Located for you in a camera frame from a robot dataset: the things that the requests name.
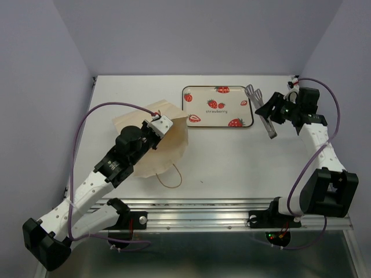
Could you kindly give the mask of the beige paper bag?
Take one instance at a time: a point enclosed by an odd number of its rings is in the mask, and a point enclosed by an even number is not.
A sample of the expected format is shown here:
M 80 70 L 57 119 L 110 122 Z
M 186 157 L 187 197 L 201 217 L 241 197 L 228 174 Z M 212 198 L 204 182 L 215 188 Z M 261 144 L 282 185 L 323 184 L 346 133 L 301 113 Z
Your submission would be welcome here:
M 166 133 L 156 150 L 148 151 L 134 166 L 133 175 L 137 178 L 156 177 L 158 182 L 169 189 L 178 188 L 183 183 L 183 177 L 177 168 L 177 163 L 183 157 L 188 146 L 188 115 L 179 107 L 166 100 L 160 100 L 145 107 L 169 118 L 173 125 Z M 178 185 L 166 185 L 159 177 L 169 169 L 174 168 L 179 177 Z

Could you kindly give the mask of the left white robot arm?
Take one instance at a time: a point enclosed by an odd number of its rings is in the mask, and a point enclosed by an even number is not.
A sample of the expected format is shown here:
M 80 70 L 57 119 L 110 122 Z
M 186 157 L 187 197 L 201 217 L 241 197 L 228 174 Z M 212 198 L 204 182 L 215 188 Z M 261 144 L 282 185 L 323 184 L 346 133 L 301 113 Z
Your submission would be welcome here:
M 35 220 L 29 218 L 22 226 L 26 249 L 46 270 L 62 266 L 72 252 L 73 242 L 105 228 L 123 228 L 128 224 L 130 209 L 117 198 L 87 215 L 86 212 L 104 195 L 117 188 L 133 172 L 135 164 L 164 138 L 173 122 L 166 116 L 154 116 L 141 127 L 126 126 L 115 145 L 95 165 L 86 180 L 70 190 L 52 211 Z

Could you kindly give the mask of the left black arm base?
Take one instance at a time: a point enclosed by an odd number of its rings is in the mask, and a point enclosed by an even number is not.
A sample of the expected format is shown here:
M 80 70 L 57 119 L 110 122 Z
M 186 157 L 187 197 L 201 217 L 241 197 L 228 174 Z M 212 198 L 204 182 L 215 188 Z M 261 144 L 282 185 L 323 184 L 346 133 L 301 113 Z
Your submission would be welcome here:
M 127 241 L 124 242 L 115 242 L 109 240 L 108 243 L 113 250 L 117 251 L 126 251 L 129 247 L 136 248 L 135 243 L 129 243 L 138 241 L 134 238 L 134 231 L 143 231 L 147 229 L 148 213 L 146 211 L 131 211 L 124 216 L 120 216 L 117 223 L 113 226 L 109 226 L 104 229 L 108 232 L 108 237 Z

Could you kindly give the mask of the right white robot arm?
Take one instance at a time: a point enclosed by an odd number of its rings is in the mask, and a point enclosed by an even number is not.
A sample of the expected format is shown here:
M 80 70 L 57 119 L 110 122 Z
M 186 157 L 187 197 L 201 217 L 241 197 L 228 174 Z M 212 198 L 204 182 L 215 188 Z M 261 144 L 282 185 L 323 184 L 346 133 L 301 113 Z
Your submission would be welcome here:
M 307 214 L 343 218 L 347 215 L 359 179 L 339 161 L 328 134 L 328 124 L 317 113 L 320 92 L 302 87 L 288 96 L 275 92 L 256 114 L 265 121 L 289 121 L 310 157 L 287 197 L 276 197 L 256 221 L 280 226 Z

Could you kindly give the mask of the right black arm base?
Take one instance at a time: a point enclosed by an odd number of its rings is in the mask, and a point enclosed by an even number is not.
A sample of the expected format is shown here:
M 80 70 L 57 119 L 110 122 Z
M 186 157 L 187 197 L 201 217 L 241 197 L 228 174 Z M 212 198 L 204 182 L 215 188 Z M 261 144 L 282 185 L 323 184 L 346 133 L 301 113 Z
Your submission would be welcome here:
M 272 213 L 267 210 L 251 210 L 247 220 L 252 229 L 268 229 L 265 236 L 273 246 L 287 247 L 291 241 L 290 228 L 301 228 L 295 217 Z

